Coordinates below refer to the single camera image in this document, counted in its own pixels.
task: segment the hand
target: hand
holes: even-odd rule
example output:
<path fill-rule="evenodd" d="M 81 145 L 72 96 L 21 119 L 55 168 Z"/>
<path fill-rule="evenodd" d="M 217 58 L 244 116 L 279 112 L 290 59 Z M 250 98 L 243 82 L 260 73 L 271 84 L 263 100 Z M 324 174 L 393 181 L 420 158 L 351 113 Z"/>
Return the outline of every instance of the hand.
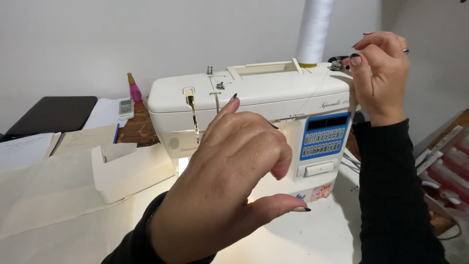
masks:
<path fill-rule="evenodd" d="M 350 66 L 355 95 L 372 126 L 395 124 L 406 119 L 402 112 L 409 61 L 406 40 L 391 32 L 364 34 L 353 46 L 360 52 L 344 60 Z"/>
<path fill-rule="evenodd" d="M 210 123 L 147 226 L 155 252 L 167 264 L 205 258 L 276 217 L 309 210 L 303 200 L 287 194 L 248 203 L 269 171 L 277 179 L 286 175 L 292 150 L 262 116 L 234 114 L 239 104 L 233 96 Z"/>

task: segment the white sewing machine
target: white sewing machine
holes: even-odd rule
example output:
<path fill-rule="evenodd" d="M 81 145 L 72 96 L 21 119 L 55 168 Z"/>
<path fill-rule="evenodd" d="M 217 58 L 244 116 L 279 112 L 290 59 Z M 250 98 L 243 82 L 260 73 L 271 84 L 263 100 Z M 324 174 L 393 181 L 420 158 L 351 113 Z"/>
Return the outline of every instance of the white sewing machine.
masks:
<path fill-rule="evenodd" d="M 292 59 L 220 72 L 209 66 L 207 73 L 158 79 L 148 110 L 171 159 L 192 156 L 217 109 L 235 93 L 239 112 L 259 113 L 280 127 L 293 150 L 286 177 L 280 182 L 270 175 L 262 178 L 254 197 L 284 193 L 306 202 L 327 197 L 357 107 L 350 73 L 334 71 L 330 63 L 300 68 Z"/>

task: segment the thread spool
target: thread spool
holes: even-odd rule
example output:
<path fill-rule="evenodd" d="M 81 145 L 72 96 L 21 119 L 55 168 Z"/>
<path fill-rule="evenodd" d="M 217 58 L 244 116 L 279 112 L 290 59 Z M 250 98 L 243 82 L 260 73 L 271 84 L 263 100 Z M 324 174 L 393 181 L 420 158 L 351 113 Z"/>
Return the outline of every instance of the thread spool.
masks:
<path fill-rule="evenodd" d="M 301 19 L 296 60 L 302 68 L 322 61 L 334 0 L 306 0 Z"/>

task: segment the black sleeve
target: black sleeve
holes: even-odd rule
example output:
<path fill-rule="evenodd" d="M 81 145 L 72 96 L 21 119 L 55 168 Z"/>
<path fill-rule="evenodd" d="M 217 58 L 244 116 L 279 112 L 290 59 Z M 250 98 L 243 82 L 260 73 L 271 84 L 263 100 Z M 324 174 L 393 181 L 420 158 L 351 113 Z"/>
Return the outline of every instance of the black sleeve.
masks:
<path fill-rule="evenodd" d="M 447 263 L 416 174 L 408 119 L 382 127 L 366 122 L 354 132 L 362 158 L 361 263 Z"/>
<path fill-rule="evenodd" d="M 122 242 L 119 246 L 114 249 L 114 251 L 109 254 L 102 264 L 111 264 L 111 263 L 152 263 L 152 264 L 165 264 L 159 257 L 156 255 L 153 247 L 151 246 L 150 237 L 146 231 L 146 224 L 150 220 L 153 213 L 156 211 L 158 206 L 163 202 L 167 192 L 164 192 L 158 195 L 151 203 L 148 205 L 147 209 L 142 216 L 142 219 L 137 223 L 135 229 L 130 231 L 124 236 Z M 190 264 L 209 264 L 214 259 L 215 255 L 206 257 L 204 259 L 191 262 Z"/>

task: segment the woman's left hand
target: woman's left hand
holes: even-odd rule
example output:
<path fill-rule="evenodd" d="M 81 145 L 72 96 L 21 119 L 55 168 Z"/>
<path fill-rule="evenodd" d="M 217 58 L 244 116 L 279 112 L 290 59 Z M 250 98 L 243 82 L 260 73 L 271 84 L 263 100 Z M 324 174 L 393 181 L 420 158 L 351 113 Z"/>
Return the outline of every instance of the woman's left hand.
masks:
<path fill-rule="evenodd" d="M 239 104 L 233 96 L 210 123 L 148 224 L 152 246 L 167 264 L 213 255 L 276 217 L 309 210 L 303 200 L 288 194 L 248 203 L 268 172 L 277 179 L 286 175 L 292 150 L 261 115 L 234 114 Z"/>

